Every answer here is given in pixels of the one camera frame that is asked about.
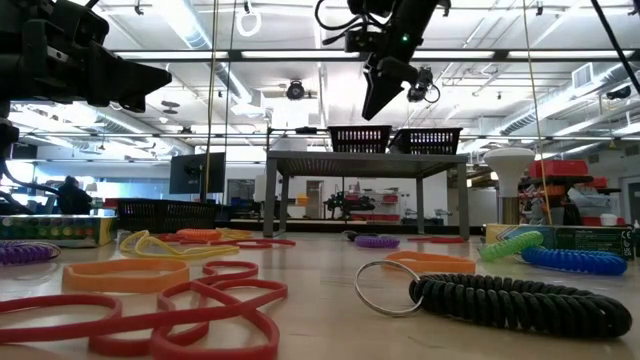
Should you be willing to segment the orange coil wristband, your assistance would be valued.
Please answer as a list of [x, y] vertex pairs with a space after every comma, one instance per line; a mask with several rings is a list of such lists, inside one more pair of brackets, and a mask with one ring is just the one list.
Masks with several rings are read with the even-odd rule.
[[210, 242], [221, 239], [221, 233], [215, 229], [181, 229], [176, 232], [176, 235], [192, 242]]

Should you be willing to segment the blue coil wristband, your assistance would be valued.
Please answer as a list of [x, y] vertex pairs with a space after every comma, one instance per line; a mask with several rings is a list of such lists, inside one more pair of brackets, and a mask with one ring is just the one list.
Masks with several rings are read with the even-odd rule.
[[522, 250], [521, 257], [536, 266], [595, 275], [619, 276], [628, 268], [624, 258], [602, 251], [531, 247]]

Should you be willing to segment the orange rubber band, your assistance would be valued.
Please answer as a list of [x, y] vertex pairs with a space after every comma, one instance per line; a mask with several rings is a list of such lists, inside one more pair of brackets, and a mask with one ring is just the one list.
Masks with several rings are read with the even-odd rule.
[[220, 241], [250, 240], [253, 238], [252, 233], [248, 230], [216, 228], [215, 231], [220, 235]]
[[71, 264], [63, 270], [65, 287], [78, 291], [155, 293], [190, 279], [189, 265], [170, 259], [118, 259]]
[[474, 261], [450, 255], [398, 251], [387, 255], [385, 260], [400, 263], [416, 273], [474, 274], [476, 272]]

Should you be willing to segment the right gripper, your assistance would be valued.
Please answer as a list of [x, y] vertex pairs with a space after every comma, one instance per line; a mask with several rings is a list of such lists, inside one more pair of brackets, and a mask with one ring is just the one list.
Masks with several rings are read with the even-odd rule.
[[372, 120], [403, 91], [403, 83], [417, 82], [419, 72], [408, 63], [423, 42], [424, 30], [425, 21], [420, 17], [391, 17], [376, 36], [367, 59], [364, 119]]

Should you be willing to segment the grey metal table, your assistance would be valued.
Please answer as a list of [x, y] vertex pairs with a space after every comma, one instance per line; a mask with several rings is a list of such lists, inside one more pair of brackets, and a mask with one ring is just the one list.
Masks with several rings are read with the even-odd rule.
[[457, 172], [459, 235], [470, 238], [469, 201], [466, 185], [467, 158], [463, 155], [411, 155], [378, 153], [268, 151], [263, 235], [286, 231], [289, 180], [298, 176], [413, 179], [416, 188], [417, 231], [425, 232], [423, 180], [449, 169]]

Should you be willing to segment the small black background robot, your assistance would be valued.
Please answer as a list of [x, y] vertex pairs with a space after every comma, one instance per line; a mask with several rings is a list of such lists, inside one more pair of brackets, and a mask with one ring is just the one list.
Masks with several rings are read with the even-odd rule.
[[357, 194], [345, 194], [343, 191], [331, 194], [323, 204], [330, 212], [330, 218], [338, 220], [349, 220], [353, 211], [372, 211], [375, 209], [372, 198]]

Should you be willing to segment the yellow green crayon box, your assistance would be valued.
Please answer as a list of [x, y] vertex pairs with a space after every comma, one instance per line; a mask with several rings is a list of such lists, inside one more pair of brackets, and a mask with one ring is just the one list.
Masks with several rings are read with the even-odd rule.
[[63, 248], [97, 248], [116, 238], [115, 216], [0, 215], [0, 240], [41, 241]]
[[542, 245], [550, 249], [605, 251], [625, 260], [636, 258], [640, 245], [640, 229], [633, 226], [589, 227], [547, 225], [485, 226], [485, 243], [493, 244], [509, 240], [526, 232], [537, 231], [543, 235]]

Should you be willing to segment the black computer monitor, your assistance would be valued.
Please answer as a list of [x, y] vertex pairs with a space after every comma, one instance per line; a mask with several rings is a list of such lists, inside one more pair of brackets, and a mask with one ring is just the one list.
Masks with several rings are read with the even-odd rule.
[[208, 182], [208, 193], [224, 191], [226, 154], [175, 156], [170, 162], [169, 193], [199, 194]]

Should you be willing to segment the person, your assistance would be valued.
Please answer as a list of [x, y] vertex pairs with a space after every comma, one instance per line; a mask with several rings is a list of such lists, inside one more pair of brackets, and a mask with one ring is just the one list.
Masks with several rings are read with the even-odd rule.
[[59, 211], [65, 215], [89, 215], [92, 207], [92, 197], [79, 187], [78, 180], [67, 176], [58, 188]]

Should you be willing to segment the purple coil wristband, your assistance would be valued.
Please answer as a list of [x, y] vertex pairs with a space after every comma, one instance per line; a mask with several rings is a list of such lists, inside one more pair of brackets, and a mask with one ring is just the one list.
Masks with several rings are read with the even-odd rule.
[[48, 262], [61, 255], [61, 249], [45, 242], [0, 242], [0, 266]]
[[400, 240], [391, 236], [358, 235], [354, 243], [363, 248], [396, 249], [400, 245]]

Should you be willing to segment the green coil wristband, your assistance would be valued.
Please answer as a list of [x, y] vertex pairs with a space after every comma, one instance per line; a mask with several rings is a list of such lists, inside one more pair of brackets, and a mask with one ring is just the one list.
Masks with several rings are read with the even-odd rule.
[[529, 231], [513, 238], [486, 245], [478, 249], [480, 258], [484, 261], [494, 261], [514, 255], [527, 248], [536, 248], [543, 244], [544, 236], [538, 231]]

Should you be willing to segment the long red rubber band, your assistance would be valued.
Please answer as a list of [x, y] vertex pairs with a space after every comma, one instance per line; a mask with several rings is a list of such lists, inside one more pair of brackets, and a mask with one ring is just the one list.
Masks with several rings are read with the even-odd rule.
[[157, 238], [167, 243], [178, 243], [181, 245], [231, 245], [241, 249], [269, 249], [275, 246], [295, 246], [296, 242], [292, 240], [278, 239], [261, 239], [261, 238], [243, 238], [243, 239], [214, 239], [214, 238], [197, 238], [181, 234], [161, 234]]

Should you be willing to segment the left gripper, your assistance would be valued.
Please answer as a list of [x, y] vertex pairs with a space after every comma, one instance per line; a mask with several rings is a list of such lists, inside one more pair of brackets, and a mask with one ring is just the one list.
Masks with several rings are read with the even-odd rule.
[[108, 23], [95, 14], [56, 23], [28, 16], [22, 24], [22, 98], [61, 103], [118, 101], [134, 113], [146, 111], [145, 97], [169, 84], [166, 70], [125, 60], [103, 47]]

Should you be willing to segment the black rig-mounted device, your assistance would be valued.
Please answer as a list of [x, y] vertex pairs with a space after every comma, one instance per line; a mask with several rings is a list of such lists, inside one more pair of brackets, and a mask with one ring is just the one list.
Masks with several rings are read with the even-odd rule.
[[[436, 97], [432, 100], [428, 94], [434, 90]], [[441, 98], [440, 89], [435, 85], [433, 73], [430, 67], [420, 67], [416, 77], [410, 81], [410, 88], [407, 92], [407, 100], [412, 103], [426, 101], [429, 104], [437, 103]]]

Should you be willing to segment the yellow rubber band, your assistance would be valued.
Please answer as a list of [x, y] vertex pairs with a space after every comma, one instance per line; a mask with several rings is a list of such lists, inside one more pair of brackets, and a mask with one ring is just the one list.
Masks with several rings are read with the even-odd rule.
[[233, 245], [206, 245], [180, 250], [152, 236], [147, 230], [143, 230], [135, 232], [120, 241], [119, 250], [123, 254], [137, 258], [195, 261], [215, 256], [237, 254], [240, 248]]

